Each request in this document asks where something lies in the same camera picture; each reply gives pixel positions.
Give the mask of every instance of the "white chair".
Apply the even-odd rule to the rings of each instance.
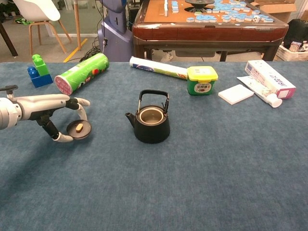
[[[62,29],[64,30],[67,38],[70,42],[72,42],[72,39],[68,35],[65,27],[60,21],[60,13],[56,6],[53,4],[52,0],[13,0],[19,9],[21,15],[28,21],[32,21],[34,23],[31,23],[29,25],[29,40],[30,40],[30,53],[33,54],[33,46],[32,46],[32,31],[31,27],[34,25],[38,26],[38,40],[39,44],[42,45],[41,39],[40,39],[40,30],[39,25],[49,25],[49,27],[54,32],[54,35],[56,36],[62,50],[64,53],[66,53],[66,49],[63,46],[54,26],[49,21],[58,21]]]

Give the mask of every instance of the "black teapot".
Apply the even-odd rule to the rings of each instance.
[[[140,108],[142,96],[144,94],[165,95],[167,97],[163,107],[149,105]],[[139,95],[139,105],[136,115],[126,113],[131,125],[134,127],[134,133],[138,140],[144,143],[159,143],[164,141],[170,134],[170,125],[168,119],[169,95],[160,90],[143,90]]]

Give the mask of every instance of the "green lego block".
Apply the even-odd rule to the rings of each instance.
[[[35,65],[36,70],[40,76],[45,76],[49,74],[49,70],[39,54],[34,54],[32,56],[33,64]]]

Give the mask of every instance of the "teapot handle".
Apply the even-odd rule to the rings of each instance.
[[[155,94],[155,95],[164,95],[164,96],[166,96],[167,99],[166,99],[165,105],[163,105],[163,106],[164,106],[164,114],[167,115],[168,106],[169,106],[169,94],[167,92],[161,91],[161,90],[142,90],[140,92],[140,95],[139,95],[138,113],[140,111],[140,104],[141,104],[142,96],[144,94]]]

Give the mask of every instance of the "toothpaste box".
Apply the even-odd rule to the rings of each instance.
[[[292,83],[279,74],[264,60],[248,61],[245,71],[251,77],[271,89],[280,99],[289,99],[296,91],[296,87]]]

